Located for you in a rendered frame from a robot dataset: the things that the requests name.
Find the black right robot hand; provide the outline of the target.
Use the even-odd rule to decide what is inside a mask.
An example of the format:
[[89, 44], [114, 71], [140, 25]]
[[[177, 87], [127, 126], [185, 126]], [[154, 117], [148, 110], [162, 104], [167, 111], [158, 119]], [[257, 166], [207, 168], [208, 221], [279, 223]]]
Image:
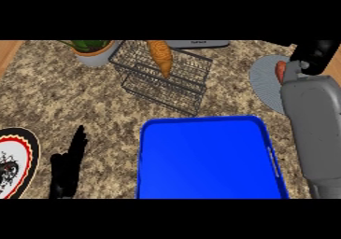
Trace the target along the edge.
[[305, 75], [320, 75], [339, 48], [341, 40], [301, 40], [295, 45], [289, 60], [305, 63], [301, 66]]

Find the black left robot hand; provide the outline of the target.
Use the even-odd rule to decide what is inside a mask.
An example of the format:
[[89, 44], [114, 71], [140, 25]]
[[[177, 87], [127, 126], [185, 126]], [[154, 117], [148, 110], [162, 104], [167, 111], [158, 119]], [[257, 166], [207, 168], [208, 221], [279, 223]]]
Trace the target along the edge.
[[53, 154], [50, 157], [50, 199], [72, 199], [75, 196], [80, 164], [87, 142], [89, 140], [86, 138], [84, 127], [78, 126], [68, 152], [64, 154]]

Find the blue plastic tray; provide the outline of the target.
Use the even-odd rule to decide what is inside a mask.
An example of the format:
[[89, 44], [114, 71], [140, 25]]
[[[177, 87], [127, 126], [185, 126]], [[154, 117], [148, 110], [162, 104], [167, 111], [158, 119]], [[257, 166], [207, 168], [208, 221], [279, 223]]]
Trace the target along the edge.
[[148, 120], [139, 199], [286, 199], [266, 125], [252, 115]]

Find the golden brown croissant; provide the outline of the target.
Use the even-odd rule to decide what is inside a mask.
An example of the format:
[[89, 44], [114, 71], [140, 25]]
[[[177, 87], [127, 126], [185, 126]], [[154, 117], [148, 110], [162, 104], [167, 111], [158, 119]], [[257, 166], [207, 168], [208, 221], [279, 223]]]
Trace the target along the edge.
[[148, 40], [146, 44], [151, 57], [159, 67], [162, 77], [168, 78], [173, 65], [173, 55], [167, 43], [162, 40]]

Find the orange-red food piece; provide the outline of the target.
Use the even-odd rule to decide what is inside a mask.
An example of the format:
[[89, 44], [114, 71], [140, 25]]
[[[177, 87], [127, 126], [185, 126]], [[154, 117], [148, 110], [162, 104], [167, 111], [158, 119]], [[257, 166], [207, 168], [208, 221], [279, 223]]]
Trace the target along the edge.
[[285, 71], [286, 71], [286, 62], [279, 61], [275, 65], [275, 75], [280, 85], [283, 84]]

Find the patterned plate with red rim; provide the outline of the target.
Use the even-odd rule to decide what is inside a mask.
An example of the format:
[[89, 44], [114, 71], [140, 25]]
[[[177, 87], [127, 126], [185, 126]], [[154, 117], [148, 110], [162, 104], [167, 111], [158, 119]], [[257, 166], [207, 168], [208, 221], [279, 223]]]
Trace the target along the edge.
[[40, 145], [21, 127], [0, 130], [0, 199], [18, 199], [33, 181]]

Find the grey ribbed round plate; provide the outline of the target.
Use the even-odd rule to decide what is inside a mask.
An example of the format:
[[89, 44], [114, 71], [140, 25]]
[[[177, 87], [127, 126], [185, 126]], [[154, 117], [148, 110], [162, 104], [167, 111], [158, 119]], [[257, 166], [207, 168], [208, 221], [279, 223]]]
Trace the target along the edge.
[[286, 63], [288, 56], [263, 56], [249, 67], [248, 79], [251, 89], [264, 105], [275, 112], [285, 114], [280, 99], [280, 83], [275, 75], [275, 65], [279, 61]]

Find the grey appliance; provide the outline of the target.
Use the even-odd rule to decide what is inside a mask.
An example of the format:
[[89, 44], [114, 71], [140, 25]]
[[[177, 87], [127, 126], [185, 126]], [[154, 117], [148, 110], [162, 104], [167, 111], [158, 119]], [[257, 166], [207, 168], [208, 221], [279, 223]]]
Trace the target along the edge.
[[229, 40], [167, 40], [167, 45], [176, 49], [211, 49], [229, 45]]

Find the potted green plant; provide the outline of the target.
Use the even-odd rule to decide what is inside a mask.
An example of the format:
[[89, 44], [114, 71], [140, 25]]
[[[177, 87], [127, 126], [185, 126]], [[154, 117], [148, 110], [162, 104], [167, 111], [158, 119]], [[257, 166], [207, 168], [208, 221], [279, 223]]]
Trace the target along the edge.
[[109, 57], [117, 50], [118, 40], [59, 40], [65, 44], [78, 61], [92, 67], [99, 67], [109, 62]]

